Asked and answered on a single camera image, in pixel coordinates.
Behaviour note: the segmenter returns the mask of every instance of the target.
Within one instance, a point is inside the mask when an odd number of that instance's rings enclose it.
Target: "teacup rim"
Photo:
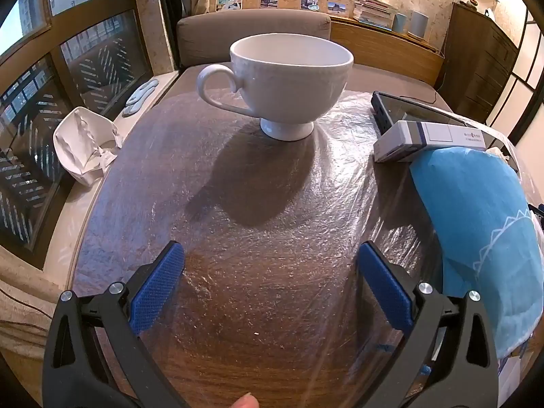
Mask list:
[[[248,58],[246,56],[241,56],[240,54],[237,54],[237,53],[234,52],[235,46],[238,43],[243,42],[244,40],[246,40],[248,38],[264,37],[264,36],[270,36],[270,35],[287,35],[287,36],[295,36],[295,37],[307,37],[307,38],[314,38],[314,39],[317,39],[317,40],[325,41],[327,43],[332,43],[333,45],[344,49],[349,54],[349,59],[347,61],[343,62],[343,63],[340,63],[340,64],[330,64],[330,65],[284,64],[284,63],[275,63],[275,62],[272,62],[272,61],[264,61],[262,59]],[[313,35],[290,34],[288,32],[269,32],[267,34],[249,35],[248,37],[240,38],[239,40],[236,40],[234,43],[232,43],[232,45],[230,47],[230,53],[231,53],[231,56],[235,55],[236,57],[243,58],[244,60],[247,60],[247,61],[252,61],[252,62],[260,63],[260,64],[267,64],[267,65],[272,65],[272,66],[288,66],[288,67],[300,67],[300,68],[312,68],[312,67],[316,67],[316,68],[332,68],[332,67],[342,67],[342,66],[347,66],[347,65],[353,64],[353,54],[349,50],[347,50],[344,46],[339,45],[338,43],[335,43],[334,41],[330,41],[329,39],[325,39],[325,38],[314,37]]]

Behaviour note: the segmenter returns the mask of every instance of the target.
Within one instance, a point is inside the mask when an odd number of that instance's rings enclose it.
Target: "stack of books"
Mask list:
[[[355,0],[353,18],[362,23],[391,29],[397,9],[380,0]]]

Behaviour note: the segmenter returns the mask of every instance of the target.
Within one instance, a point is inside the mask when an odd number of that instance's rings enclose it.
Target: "white teacup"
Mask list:
[[[221,64],[206,67],[197,90],[207,103],[255,118],[268,136],[296,141],[312,133],[313,121],[340,97],[353,65],[353,55],[331,41],[296,34],[263,34],[242,38],[231,46],[232,70]],[[232,92],[240,91],[249,108],[211,99],[206,80],[227,74]]]

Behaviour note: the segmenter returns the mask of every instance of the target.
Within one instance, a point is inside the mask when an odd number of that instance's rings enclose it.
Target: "beige sofa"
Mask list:
[[[331,19],[322,12],[295,9],[244,9],[197,15],[180,20],[177,37],[183,74],[170,88],[165,98],[195,91],[197,76],[208,64],[229,65],[229,48],[240,38],[250,35],[283,32],[330,38]],[[209,88],[227,88],[224,75],[213,75]],[[347,90],[373,92],[379,90],[396,96],[415,97],[432,103],[434,89],[426,83],[407,76],[374,67],[355,64],[346,85]],[[436,107],[450,110],[436,95]]]

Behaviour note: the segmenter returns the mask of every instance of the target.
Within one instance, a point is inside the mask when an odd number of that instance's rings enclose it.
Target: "wooden dresser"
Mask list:
[[[454,3],[435,88],[451,109],[479,122],[497,103],[517,48],[490,18]]]
[[[429,43],[349,18],[331,16],[331,21],[331,41],[349,50],[355,64],[435,84],[443,58]]]

